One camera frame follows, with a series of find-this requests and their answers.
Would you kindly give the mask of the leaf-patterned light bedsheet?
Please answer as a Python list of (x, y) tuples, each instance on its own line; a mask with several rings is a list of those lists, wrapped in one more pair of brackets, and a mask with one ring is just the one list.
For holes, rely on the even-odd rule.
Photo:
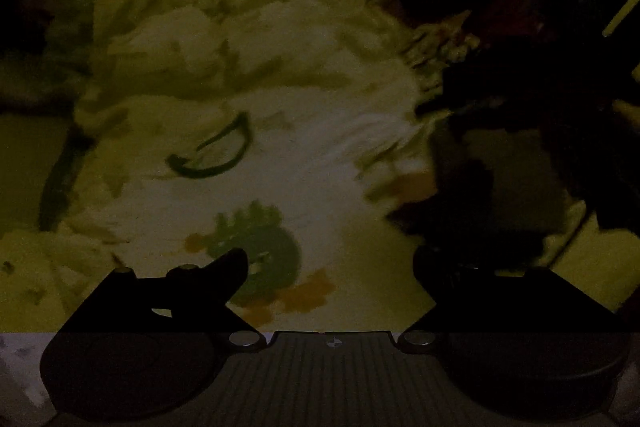
[(60, 0), (29, 20), (24, 0), (2, 0), (4, 75), (44, 84), (72, 117), (70, 153), (42, 192), (41, 225), (1, 236), (2, 331), (54, 332), (108, 273), (132, 269), (110, 244), (63, 228), (96, 148), (79, 114), (139, 95), (203, 102), (311, 86), (392, 58), (416, 78), (412, 116), (426, 132), (433, 188), (393, 210), (390, 223), (416, 247), (455, 237), (497, 271), (548, 268), (622, 309), (639, 286), (638, 127), (620, 111), (612, 63), (579, 31), (551, 35), (546, 22), (519, 31), (509, 6)]

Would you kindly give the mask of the white printed small shirt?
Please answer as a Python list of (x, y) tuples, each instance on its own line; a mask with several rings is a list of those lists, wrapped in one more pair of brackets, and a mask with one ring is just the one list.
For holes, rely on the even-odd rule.
[(433, 188), (417, 94), (392, 58), (311, 86), (81, 113), (96, 148), (63, 228), (142, 277), (243, 249), (250, 275), (232, 306), (267, 331), (401, 331), (432, 305), (412, 273), (416, 241), (388, 219)]

